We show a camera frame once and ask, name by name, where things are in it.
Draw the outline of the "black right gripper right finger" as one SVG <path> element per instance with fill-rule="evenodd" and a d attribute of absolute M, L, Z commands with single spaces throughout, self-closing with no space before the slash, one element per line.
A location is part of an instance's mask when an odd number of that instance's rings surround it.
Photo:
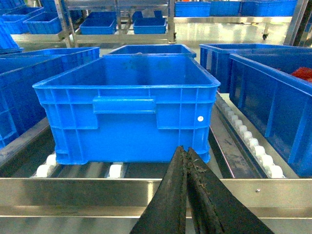
<path fill-rule="evenodd" d="M 213 173 L 199 155 L 187 152 L 187 192 L 196 234 L 272 234 Z"/>

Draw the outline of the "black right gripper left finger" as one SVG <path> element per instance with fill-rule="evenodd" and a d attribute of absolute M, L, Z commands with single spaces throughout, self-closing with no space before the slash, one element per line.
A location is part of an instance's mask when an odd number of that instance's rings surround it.
<path fill-rule="evenodd" d="M 132 234 L 184 234 L 186 229 L 186 151 L 176 148 L 152 200 L 131 229 Z"/>

